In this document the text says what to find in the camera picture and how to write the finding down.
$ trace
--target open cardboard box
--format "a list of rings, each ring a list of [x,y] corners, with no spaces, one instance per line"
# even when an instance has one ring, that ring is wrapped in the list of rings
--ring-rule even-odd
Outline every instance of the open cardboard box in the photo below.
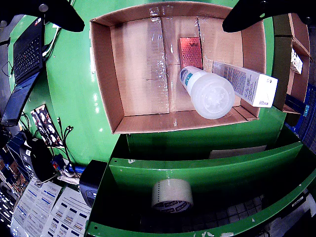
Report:
[[[285,104],[286,94],[304,102],[310,68],[310,41],[307,25],[295,13],[273,17],[275,58],[272,76],[278,79],[273,105],[287,113],[298,114]],[[302,73],[290,68],[292,48],[303,62]]]
[[[266,72],[263,22],[225,33],[221,24],[230,11],[201,2],[160,2],[90,21],[96,74],[112,133],[175,131],[258,119],[260,108],[239,97],[224,117],[205,119],[177,83],[177,40],[196,34],[201,37],[206,71],[211,71],[207,65],[216,60]]]

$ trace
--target white plastic bottle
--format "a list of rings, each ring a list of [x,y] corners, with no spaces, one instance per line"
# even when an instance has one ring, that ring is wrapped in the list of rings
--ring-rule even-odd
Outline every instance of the white plastic bottle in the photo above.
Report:
[[[180,72],[180,80],[191,96],[195,110],[202,117],[218,119],[231,110],[235,91],[225,78],[186,66]]]

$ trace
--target packing tape roll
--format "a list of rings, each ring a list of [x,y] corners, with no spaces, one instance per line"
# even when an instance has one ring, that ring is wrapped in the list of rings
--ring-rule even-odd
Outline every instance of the packing tape roll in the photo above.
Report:
[[[190,184],[182,179],[165,179],[153,187],[152,208],[161,212],[178,213],[193,206]]]

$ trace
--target green surface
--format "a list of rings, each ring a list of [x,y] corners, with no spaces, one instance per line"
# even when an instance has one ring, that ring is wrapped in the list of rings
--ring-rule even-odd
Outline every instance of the green surface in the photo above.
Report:
[[[300,142],[258,154],[218,160],[199,160],[195,162],[137,160],[134,163],[129,164],[126,160],[113,158],[110,162],[110,169],[107,168],[100,185],[95,205],[91,212],[91,222],[88,224],[87,233],[96,237],[192,237],[194,234],[196,234],[195,236],[201,236],[205,233],[205,231],[212,233],[216,237],[219,237],[222,233],[228,232],[237,235],[275,216],[293,202],[306,187],[313,190],[316,185],[313,181],[316,177],[315,158],[315,155]],[[123,176],[128,176],[126,173],[132,175],[133,179],[128,180],[124,178]],[[216,194],[219,198],[223,198],[226,196],[226,182],[233,183],[235,186],[232,191],[238,192],[241,180],[257,179],[259,180],[257,183],[262,184],[262,186],[259,186],[259,189],[262,193],[267,194],[265,196],[268,197],[269,207],[263,209],[257,214],[232,224],[189,233],[151,234],[137,231],[127,231],[118,227],[120,225],[124,226],[125,219],[121,214],[123,210],[127,215],[127,221],[130,218],[129,216],[131,214],[129,212],[128,204],[132,203],[136,207],[139,205],[148,205],[146,200],[140,200],[139,203],[134,202],[135,199],[133,199],[133,192],[138,193],[142,191],[144,187],[151,189],[156,180],[163,178],[182,178],[188,180],[192,186],[195,201],[197,197],[195,189],[200,189],[200,187],[204,186],[204,184],[207,184],[208,188],[207,190],[202,191],[203,195],[210,193],[211,196],[215,196],[214,194]],[[243,186],[248,189],[248,192],[244,192],[243,194],[243,201],[246,201],[252,197],[253,187],[247,187],[247,184],[243,184]],[[122,188],[125,191],[128,187],[129,191],[126,192],[121,199],[117,199],[117,187]],[[213,192],[213,187],[219,187],[222,192]],[[279,198],[274,200],[273,197],[277,195],[277,193]],[[231,195],[228,198],[236,199],[237,196],[238,195]],[[120,209],[122,200],[129,201],[122,206],[123,210]],[[218,208],[217,202],[216,206],[214,206],[215,202],[210,201],[207,203],[213,208]],[[111,214],[111,216],[109,216],[106,220],[106,222],[111,224],[104,225],[102,223],[104,223],[105,220],[99,218],[99,216],[104,215],[105,210],[113,213],[111,208],[117,210],[119,214]]]
[[[60,117],[63,126],[74,127],[67,138],[67,145],[76,162],[88,164],[91,159],[108,161],[119,135],[112,135],[102,105],[96,74],[91,72],[89,20],[102,14],[138,4],[155,2],[151,0],[108,1],[76,0],[74,8],[85,22],[84,31],[72,33],[62,30],[51,58],[47,61],[47,82],[38,83],[31,93],[24,112],[47,104],[55,125]],[[237,0],[207,0],[233,7]],[[34,20],[25,16],[11,33],[9,60],[13,62],[13,44],[19,35]],[[273,63],[273,24],[271,19],[264,22],[267,41],[267,74],[271,74]],[[47,24],[45,42],[53,38],[55,29]],[[13,89],[14,78],[10,78]],[[161,134],[137,134],[128,138],[131,151],[145,153],[152,151],[176,151],[205,147],[224,149],[233,147],[250,147],[273,143],[282,126],[285,114],[276,110],[262,109],[258,121],[190,131],[169,132]]]
[[[188,232],[188,233],[179,233],[179,234],[152,234],[152,233],[140,233],[140,232],[132,232],[125,231],[121,229],[116,229],[108,226],[103,226],[95,222],[91,222],[88,225],[87,233],[95,237],[112,237],[112,236],[129,236],[129,237],[149,237],[149,236],[163,236],[163,237],[194,237],[201,236],[205,231],[210,232],[214,235],[214,237],[221,236],[222,233],[234,233],[237,235],[246,230],[249,230],[264,221],[268,220],[272,216],[279,213],[282,209],[288,206],[294,199],[302,193],[302,191],[315,179],[316,177],[316,169],[301,183],[300,186],[297,186],[293,191],[291,191],[288,195],[275,202],[269,208],[266,208],[246,219],[237,221],[232,224],[228,224],[221,227],[216,227],[209,230],[196,231],[196,232]]]
[[[193,191],[204,192],[263,177],[293,160],[301,147],[302,143],[296,142],[250,155],[204,160],[135,160],[130,163],[127,159],[112,158],[110,168],[117,185],[124,190],[150,193],[160,180],[185,179]]]

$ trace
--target bottle label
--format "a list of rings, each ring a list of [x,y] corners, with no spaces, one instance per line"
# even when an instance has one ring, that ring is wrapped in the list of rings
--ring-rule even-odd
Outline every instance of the bottle label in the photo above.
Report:
[[[190,78],[192,77],[192,73],[189,73],[187,69],[183,70],[181,72],[181,75],[180,75],[180,80],[183,84],[183,86],[185,87],[185,89],[187,89],[187,86],[188,86],[188,81],[190,80]]]

